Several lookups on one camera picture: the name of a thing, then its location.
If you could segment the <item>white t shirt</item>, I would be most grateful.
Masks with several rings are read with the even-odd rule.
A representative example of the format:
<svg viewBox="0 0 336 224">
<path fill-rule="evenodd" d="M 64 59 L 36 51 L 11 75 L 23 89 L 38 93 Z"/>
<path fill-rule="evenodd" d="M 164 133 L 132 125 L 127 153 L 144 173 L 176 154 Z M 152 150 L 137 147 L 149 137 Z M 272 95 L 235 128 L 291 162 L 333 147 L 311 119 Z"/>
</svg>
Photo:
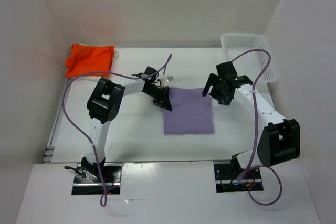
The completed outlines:
<svg viewBox="0 0 336 224">
<path fill-rule="evenodd" d="M 118 51 L 109 51 L 106 53 L 106 61 L 109 64 L 113 64 L 115 60 L 119 58 L 119 52 Z"/>
</svg>

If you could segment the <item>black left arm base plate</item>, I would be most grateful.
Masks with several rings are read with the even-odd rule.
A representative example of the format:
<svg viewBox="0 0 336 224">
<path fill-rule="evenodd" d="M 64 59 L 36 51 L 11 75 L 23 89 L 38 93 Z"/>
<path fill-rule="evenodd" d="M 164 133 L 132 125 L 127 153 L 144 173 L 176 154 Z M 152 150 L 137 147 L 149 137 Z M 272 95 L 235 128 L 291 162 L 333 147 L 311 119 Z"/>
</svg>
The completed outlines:
<svg viewBox="0 0 336 224">
<path fill-rule="evenodd" d="M 77 172 L 74 175 L 71 194 L 78 195 L 101 195 L 103 186 L 100 178 L 91 179 L 89 175 L 84 175 L 80 164 L 76 166 Z M 103 170 L 103 180 L 108 191 L 108 195 L 119 195 L 121 187 L 121 164 L 107 164 Z"/>
</svg>

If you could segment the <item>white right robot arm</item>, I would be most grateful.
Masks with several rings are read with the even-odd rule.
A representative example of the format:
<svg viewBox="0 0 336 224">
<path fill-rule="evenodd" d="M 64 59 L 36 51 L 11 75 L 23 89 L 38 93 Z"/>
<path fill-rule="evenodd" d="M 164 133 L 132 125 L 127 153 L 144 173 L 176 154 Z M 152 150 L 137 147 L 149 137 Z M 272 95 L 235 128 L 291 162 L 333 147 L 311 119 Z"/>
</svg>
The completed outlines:
<svg viewBox="0 0 336 224">
<path fill-rule="evenodd" d="M 249 170 L 272 167 L 300 156 L 300 125 L 287 119 L 260 95 L 253 82 L 239 76 L 232 62 L 216 66 L 217 73 L 208 77 L 203 96 L 210 95 L 220 105 L 238 102 L 255 120 L 255 137 L 249 151 L 232 156 L 230 172 L 243 178 Z"/>
</svg>

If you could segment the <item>lavender t shirt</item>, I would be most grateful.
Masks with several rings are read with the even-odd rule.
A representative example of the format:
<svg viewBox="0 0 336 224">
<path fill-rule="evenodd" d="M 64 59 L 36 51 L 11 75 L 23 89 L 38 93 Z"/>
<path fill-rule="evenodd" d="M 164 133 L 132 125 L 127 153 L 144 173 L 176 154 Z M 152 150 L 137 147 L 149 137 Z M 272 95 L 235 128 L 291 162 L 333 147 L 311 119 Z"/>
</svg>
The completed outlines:
<svg viewBox="0 0 336 224">
<path fill-rule="evenodd" d="M 163 112 L 165 135 L 214 134 L 212 99 L 202 92 L 202 88 L 170 88 L 172 111 Z"/>
</svg>

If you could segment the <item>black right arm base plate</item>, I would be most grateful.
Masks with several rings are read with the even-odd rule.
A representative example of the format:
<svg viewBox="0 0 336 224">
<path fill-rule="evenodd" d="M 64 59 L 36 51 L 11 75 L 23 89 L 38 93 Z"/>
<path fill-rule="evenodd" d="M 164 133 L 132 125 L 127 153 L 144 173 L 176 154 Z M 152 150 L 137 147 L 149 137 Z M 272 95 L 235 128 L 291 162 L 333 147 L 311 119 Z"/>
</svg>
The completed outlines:
<svg viewBox="0 0 336 224">
<path fill-rule="evenodd" d="M 263 183 L 260 171 L 252 170 L 248 172 L 244 179 L 237 180 L 239 172 L 236 174 L 232 170 L 229 162 L 217 162 L 213 164 L 216 192 L 236 193 L 249 191 L 263 191 Z"/>
</svg>

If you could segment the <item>orange t shirt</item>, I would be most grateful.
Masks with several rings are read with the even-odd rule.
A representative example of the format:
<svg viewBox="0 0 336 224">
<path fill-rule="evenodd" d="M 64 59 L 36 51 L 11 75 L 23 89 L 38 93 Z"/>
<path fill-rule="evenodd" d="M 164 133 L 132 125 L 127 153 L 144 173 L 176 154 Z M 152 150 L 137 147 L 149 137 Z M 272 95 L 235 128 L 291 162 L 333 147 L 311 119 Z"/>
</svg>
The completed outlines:
<svg viewBox="0 0 336 224">
<path fill-rule="evenodd" d="M 72 44 L 71 54 L 65 61 L 66 78 L 74 78 L 91 71 L 109 72 L 115 53 L 114 45 L 88 46 Z"/>
</svg>

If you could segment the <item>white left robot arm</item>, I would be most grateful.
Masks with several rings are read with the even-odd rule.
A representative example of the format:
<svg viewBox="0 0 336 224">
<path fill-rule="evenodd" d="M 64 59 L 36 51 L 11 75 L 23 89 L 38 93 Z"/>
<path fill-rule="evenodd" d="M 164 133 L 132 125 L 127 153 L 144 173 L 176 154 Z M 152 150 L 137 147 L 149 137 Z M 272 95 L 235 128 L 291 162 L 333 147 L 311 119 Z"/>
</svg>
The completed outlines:
<svg viewBox="0 0 336 224">
<path fill-rule="evenodd" d="M 145 93 L 153 99 L 154 105 L 167 111 L 173 110 L 169 99 L 169 87 L 156 84 L 158 75 L 154 68 L 147 67 L 143 73 L 135 74 L 135 79 L 123 84 L 116 84 L 105 77 L 98 81 L 87 102 L 90 145 L 81 160 L 83 175 L 91 181 L 98 182 L 104 177 L 108 129 L 119 113 L 124 96 Z"/>
</svg>

